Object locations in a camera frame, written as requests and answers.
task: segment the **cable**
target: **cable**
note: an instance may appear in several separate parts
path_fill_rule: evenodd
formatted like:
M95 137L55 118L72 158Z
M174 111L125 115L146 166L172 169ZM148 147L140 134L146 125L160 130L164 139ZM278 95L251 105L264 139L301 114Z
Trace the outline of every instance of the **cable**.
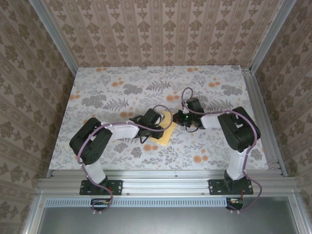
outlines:
M112 192L111 192L109 189L107 189L106 187L104 187L104 186L102 186L102 185L99 185L99 184L95 183L95 182L90 178L88 172L87 172L86 169L85 169L84 163L80 160L81 153L82 153L84 147L87 145L87 143L89 142L89 140L90 140L99 130L101 130L102 128L108 127L108 126L118 126L118 125L125 125L125 124L127 124L127 125L132 125L132 126L144 128L144 129L147 129L147 130L153 131L153 132L163 132L163 131L167 130L168 128L170 128L171 124L173 123L173 114L172 114L172 112L170 111L170 109L169 109L168 107L164 106L164 105L161 105L161 104L156 105L156 106L154 106L153 109L155 109L156 107L163 107L163 108L165 108L165 109L170 113L170 116L171 116L170 124L169 124L167 127L165 127L164 129L152 129L152 128L148 128L148 127L145 127L145 126L140 125L140 124L135 124L135 123L133 123L133 122L105 123L105 124L99 126L98 128L96 128L96 129L88 136L88 138L85 140L85 142L82 144L82 146L81 146L81 148L80 148L80 150L79 150L79 152L78 152L78 155L77 155L77 162L78 162L78 164L80 164L80 165L82 166L82 170L84 171L84 173L86 174L88 180L89 180L92 184L94 184L95 186L98 186L98 187L100 187L100 188L103 188L103 189L106 190L106 191L110 194L110 196L111 196L111 199L110 199L109 204L107 205L106 208L104 208L103 211L108 210L109 207L111 206L111 204L112 204L112 202L113 202L113 194L112 194ZM97 212L97 211L94 209L94 204L92 205L92 209L93 209L93 212L94 212L94 213Z
M96 210L94 209L94 204L96 203L96 201L93 202L93 204L92 204L93 213L94 213L94 214L95 214L95 213L101 214L102 212L107 211L107 210L111 207L111 205L112 205L112 203L113 203L113 198L114 198L114 196L113 196L112 191L110 191L108 188L106 188L106 187L104 187L104 186L102 186L102 185L100 185L100 184L95 183L94 180L92 180L92 179L90 178L88 172L87 172L86 169L85 169L85 165L84 165L84 164L82 165L82 170L83 170L84 173L86 174L87 179L88 179L92 184L94 184L95 186L98 186L98 187L104 189L104 190L107 191L107 192L109 193L109 195L111 196L111 197L110 197L110 201L109 201L107 207L105 207L102 211L96 211Z
M242 114L236 112L236 111L232 111L232 110L223 110L223 111L215 111L215 112L205 112L205 113L202 113L202 112L196 112L196 111L193 111L191 110L190 108L188 108L187 104L186 104L186 101L184 100L183 96L184 96L184 93L186 90L190 90L191 91L191 97L193 97L193 89L191 87L187 87L185 88L183 91L182 91L182 95L181 95L181 101L182 101L182 105L184 106L184 108L186 108L189 112L192 112L194 114L198 114L198 115L213 115L213 114L221 114L221 113L232 113L232 114L235 114L239 117L241 117L243 120L245 120L249 126L251 127L252 131L253 131L253 135L254 135L254 141L252 143L252 145L248 148L248 150L246 151L246 154L245 154L245 158L244 158L244 164L243 164L243 174L244 176L249 179L250 181L252 181L253 183L255 183L256 185L259 186L260 188L260 191L258 193L258 196L256 197L256 199L249 205L247 206L246 208L243 208L240 210L240 212L242 211L245 211L247 210L248 208L250 208L252 205L254 205L260 198L261 194L262 194L262 186L257 182L255 181L254 179L250 178L247 173L246 173L246 165L247 165L247 160L248 160L248 155L249 155L249 152L253 149L253 147L256 145L257 143L257 132L253 126L253 124L245 117L243 116Z
M196 129L193 130L193 131L187 131L187 126L185 126L185 130L186 130L188 133L194 133L194 132L196 132L198 129L199 129L199 128L196 128Z

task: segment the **table surface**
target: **table surface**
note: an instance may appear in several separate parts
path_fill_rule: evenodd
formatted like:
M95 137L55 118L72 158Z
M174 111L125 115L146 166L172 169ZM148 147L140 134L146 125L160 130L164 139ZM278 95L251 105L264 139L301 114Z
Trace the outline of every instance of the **table surface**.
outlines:
M79 68L50 169L80 169L69 141L89 118L108 123L126 121L157 104L176 113L181 109L182 90L188 86L204 110L242 106L254 119L238 65ZM104 170L224 170L230 161L229 152L221 129L187 133L177 125L167 146L150 139L144 144L138 138L110 141L100 162ZM247 168L268 168L260 140Z

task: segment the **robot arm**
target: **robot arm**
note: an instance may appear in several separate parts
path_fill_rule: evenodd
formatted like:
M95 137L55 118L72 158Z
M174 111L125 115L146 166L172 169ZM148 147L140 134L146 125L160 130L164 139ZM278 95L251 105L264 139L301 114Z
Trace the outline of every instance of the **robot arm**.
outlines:
M141 138L141 143L143 143L148 137L159 139L162 137L163 131L153 132L140 128L137 125L161 130L163 128L158 125L162 121L163 117L163 114L160 114L153 109L149 109L143 116L131 118L129 121L118 125L108 124L100 129L95 136L87 142L80 155L82 168L88 175L88 179L91 179L96 184L106 187L108 179L102 169L99 158L102 156L108 142L122 138L138 137ZM82 145L87 140L89 135L101 125L102 123L93 117L89 119L74 135L69 145L76 155L78 155Z
M204 113L199 100L195 97L186 101L189 109ZM260 138L260 131L243 107L233 109L233 112L244 116L252 123ZM181 126L190 127L192 124L198 129L222 128L227 143L231 147L230 164L226 170L227 176L232 180L244 177L243 166L246 151L254 142L254 132L250 125L241 117L232 113L200 115L190 112L184 107L183 111L174 114L174 122Z

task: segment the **black mounting bracket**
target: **black mounting bracket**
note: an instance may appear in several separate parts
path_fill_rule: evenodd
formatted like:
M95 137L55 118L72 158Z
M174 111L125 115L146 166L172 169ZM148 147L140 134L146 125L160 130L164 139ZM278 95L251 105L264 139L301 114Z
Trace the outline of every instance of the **black mounting bracket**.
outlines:
M113 195L121 195L123 188L122 180L107 180L106 188L108 188ZM109 195L109 193L92 184L89 180L83 180L80 186L80 195Z
M254 194L252 183L246 177L232 180L224 173L224 179L208 180L210 195L252 195Z

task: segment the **damask wallpaper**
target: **damask wallpaper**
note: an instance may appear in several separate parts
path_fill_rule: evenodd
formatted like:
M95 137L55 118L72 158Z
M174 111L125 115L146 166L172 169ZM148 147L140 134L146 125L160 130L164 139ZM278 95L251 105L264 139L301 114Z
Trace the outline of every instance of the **damask wallpaper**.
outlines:
M73 76L27 0L0 1L0 233L19 233Z
M256 76L290 176L312 217L312 1L297 0Z
M249 66L282 0L43 0L79 67Z

